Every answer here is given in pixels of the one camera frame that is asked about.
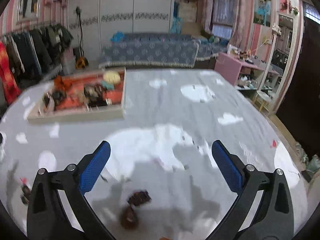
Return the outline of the beige fluffy scrunchie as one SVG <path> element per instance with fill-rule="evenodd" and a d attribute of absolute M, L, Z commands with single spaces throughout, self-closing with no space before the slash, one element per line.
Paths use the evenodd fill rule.
<path fill-rule="evenodd" d="M 97 86 L 84 85 L 84 96 L 86 99 L 93 102 L 103 100 L 103 94 Z"/>

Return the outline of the small red dark bead trinket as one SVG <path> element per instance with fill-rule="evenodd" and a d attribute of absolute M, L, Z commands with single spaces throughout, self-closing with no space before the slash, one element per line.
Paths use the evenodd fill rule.
<path fill-rule="evenodd" d="M 31 196 L 31 189 L 30 187 L 27 185 L 27 179 L 26 178 L 20 178 L 21 182 L 22 182 L 22 186 L 21 186 L 21 190 L 22 190 L 22 194 L 21 194 L 21 201 L 24 205 L 28 205 L 29 204 L 29 199 Z"/>

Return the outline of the white storage box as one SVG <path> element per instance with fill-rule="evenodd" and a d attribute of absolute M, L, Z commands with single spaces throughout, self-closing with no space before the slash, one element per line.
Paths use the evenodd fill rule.
<path fill-rule="evenodd" d="M 65 75 L 71 75 L 76 71 L 75 56 L 63 57 L 61 60 L 62 70 Z"/>

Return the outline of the framed wall picture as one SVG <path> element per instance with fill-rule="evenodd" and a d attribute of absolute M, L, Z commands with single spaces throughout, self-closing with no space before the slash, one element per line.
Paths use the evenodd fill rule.
<path fill-rule="evenodd" d="M 19 0 L 17 22 L 35 21 L 39 17 L 39 0 Z"/>

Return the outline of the window with pink curtains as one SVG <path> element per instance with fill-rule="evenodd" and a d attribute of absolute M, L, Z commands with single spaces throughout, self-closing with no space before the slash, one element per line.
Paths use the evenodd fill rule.
<path fill-rule="evenodd" d="M 253 0 L 203 0 L 202 28 L 244 50 L 253 20 Z"/>

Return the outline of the white framed standing mirror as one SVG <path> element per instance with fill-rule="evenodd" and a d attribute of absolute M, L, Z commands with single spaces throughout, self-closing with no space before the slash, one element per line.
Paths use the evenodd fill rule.
<path fill-rule="evenodd" d="M 297 19 L 279 12 L 272 27 L 272 47 L 261 83 L 253 96 L 259 111 L 272 113 L 283 90 L 296 46 Z"/>

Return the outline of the amber pendant dark beads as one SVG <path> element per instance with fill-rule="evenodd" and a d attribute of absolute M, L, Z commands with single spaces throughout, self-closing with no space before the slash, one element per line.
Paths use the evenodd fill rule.
<path fill-rule="evenodd" d="M 120 217 L 120 224 L 126 230 L 133 230 L 139 224 L 139 219 L 136 207 L 140 207 L 146 203 L 151 202 L 151 197 L 148 191 L 138 191 L 134 192 L 128 199 L 128 206 L 123 210 Z"/>

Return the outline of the white sliding door wardrobe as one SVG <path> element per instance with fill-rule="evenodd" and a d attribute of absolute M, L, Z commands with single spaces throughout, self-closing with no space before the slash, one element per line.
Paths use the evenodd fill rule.
<path fill-rule="evenodd" d="M 175 0 L 68 0 L 67 26 L 85 55 L 99 57 L 116 32 L 169 33 Z"/>

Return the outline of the pineapple plush hair clip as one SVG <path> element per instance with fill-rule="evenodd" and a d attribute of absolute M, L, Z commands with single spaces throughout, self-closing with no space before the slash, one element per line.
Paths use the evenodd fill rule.
<path fill-rule="evenodd" d="M 115 86 L 121 83 L 120 74 L 118 72 L 107 71 L 103 74 L 101 85 L 106 90 L 114 90 Z"/>

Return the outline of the clothes rack with hanging clothes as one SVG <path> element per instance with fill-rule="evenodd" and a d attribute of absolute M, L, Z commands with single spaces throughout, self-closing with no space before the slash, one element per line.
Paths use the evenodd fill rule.
<path fill-rule="evenodd" d="M 61 72 L 72 40 L 60 24 L 1 36 L 1 103 L 12 104 L 23 90 Z"/>

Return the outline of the bed with blue patterned cover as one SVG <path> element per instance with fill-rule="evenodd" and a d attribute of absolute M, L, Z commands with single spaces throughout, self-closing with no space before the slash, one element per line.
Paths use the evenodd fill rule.
<path fill-rule="evenodd" d="M 102 49 L 99 67 L 156 66 L 193 68 L 227 51 L 229 41 L 217 36 L 188 34 L 116 33 Z"/>

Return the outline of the white tray red brick liner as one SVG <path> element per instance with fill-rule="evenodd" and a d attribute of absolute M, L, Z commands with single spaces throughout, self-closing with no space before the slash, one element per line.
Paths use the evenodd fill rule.
<path fill-rule="evenodd" d="M 107 71 L 118 72 L 121 83 L 114 90 L 106 90 L 102 85 L 103 74 Z M 31 124 L 49 122 L 81 122 L 111 120 L 124 117 L 126 69 L 124 67 L 83 72 L 62 76 L 73 80 L 67 92 L 50 85 L 43 96 L 35 103 L 27 116 Z M 84 96 L 84 85 L 97 86 L 103 94 L 101 101 L 89 101 Z"/>

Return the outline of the orange fabric scrunchie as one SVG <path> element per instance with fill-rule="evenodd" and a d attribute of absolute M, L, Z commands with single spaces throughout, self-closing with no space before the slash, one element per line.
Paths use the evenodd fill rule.
<path fill-rule="evenodd" d="M 61 90 L 67 92 L 72 87 L 73 80 L 70 78 L 63 78 L 61 76 L 57 76 L 54 79 L 54 87 L 57 90 Z"/>

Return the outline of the pink bedside cabinet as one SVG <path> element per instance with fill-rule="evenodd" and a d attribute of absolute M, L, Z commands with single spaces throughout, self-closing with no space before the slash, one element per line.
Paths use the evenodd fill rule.
<path fill-rule="evenodd" d="M 258 83 L 255 86 L 256 88 L 259 87 L 265 71 L 255 64 L 241 61 L 227 53 L 220 53 L 218 55 L 214 70 L 233 86 L 238 85 L 241 75 L 252 75 L 253 80 L 256 80 Z"/>

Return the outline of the yellow black garment steamer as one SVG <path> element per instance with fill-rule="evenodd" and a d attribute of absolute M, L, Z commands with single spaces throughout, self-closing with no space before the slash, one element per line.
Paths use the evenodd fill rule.
<path fill-rule="evenodd" d="M 79 57 L 76 60 L 75 68 L 76 69 L 85 69 L 88 66 L 88 60 L 85 57 L 83 46 L 83 29 L 82 29 L 82 22 L 81 22 L 81 9 L 79 6 L 76 7 L 76 15 L 78 19 L 78 24 L 80 28 L 80 42 L 79 42 Z"/>

